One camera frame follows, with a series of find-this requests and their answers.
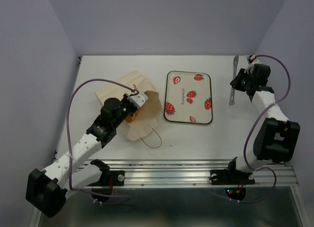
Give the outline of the fake orange bread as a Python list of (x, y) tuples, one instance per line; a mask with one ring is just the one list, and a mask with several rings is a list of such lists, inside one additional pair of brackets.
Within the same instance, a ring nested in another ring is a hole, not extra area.
[(133, 121), (136, 119), (138, 113), (139, 113), (139, 110), (137, 110), (136, 112), (134, 112), (132, 115), (127, 116), (127, 117), (125, 118), (125, 121), (126, 121), (127, 123), (133, 122)]

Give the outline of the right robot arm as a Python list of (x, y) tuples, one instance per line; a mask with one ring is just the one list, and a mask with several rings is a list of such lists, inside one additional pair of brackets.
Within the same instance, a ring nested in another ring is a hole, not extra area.
[(231, 183), (237, 183), (243, 175), (249, 177), (266, 164), (288, 162), (294, 154), (300, 125), (288, 119), (280, 109), (273, 89), (267, 86), (270, 73), (269, 66), (251, 63), (246, 69), (240, 69), (231, 82), (232, 88), (245, 92), (259, 111), (253, 126), (263, 120), (252, 150), (244, 151), (243, 156), (229, 163), (226, 179)]

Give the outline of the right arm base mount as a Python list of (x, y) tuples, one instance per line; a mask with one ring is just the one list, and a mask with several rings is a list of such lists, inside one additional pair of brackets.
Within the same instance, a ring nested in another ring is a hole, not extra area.
[(225, 185), (225, 193), (228, 198), (236, 201), (243, 201), (246, 196), (245, 185), (255, 184), (252, 173), (241, 171), (210, 170), (209, 182), (212, 185)]

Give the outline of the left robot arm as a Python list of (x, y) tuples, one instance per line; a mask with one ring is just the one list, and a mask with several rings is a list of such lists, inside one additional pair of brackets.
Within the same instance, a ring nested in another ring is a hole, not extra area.
[(99, 116), (68, 152), (44, 169), (34, 169), (29, 174), (26, 200), (51, 218), (63, 208), (74, 191), (84, 191), (85, 186), (95, 182), (106, 184), (110, 167), (99, 159), (91, 161), (81, 171), (77, 169), (104, 148), (117, 134), (122, 122), (134, 115), (146, 101), (147, 97), (142, 92), (124, 94), (121, 100), (105, 100)]

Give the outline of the beige paper bag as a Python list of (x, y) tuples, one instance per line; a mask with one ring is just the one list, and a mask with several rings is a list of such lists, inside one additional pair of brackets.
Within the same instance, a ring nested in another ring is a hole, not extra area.
[(146, 102), (135, 112), (134, 116), (128, 117), (118, 127), (118, 131), (130, 141), (141, 140), (147, 147), (156, 149), (161, 145), (154, 146), (144, 141), (144, 137), (151, 132), (156, 132), (163, 110), (159, 100), (159, 92), (155, 86), (142, 73), (135, 70), (116, 80), (125, 86), (132, 87), (147, 96)]

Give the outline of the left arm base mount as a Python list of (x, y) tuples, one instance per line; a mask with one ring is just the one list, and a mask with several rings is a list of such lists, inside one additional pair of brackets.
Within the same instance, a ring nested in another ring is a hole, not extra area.
[(103, 195), (113, 195), (114, 186), (124, 186), (125, 171), (123, 170), (111, 170), (110, 167), (99, 159), (92, 160), (91, 165), (99, 168), (101, 171), (101, 176), (98, 181), (91, 183), (89, 186), (95, 187), (105, 187), (103, 189), (92, 188), (92, 192), (103, 194)]

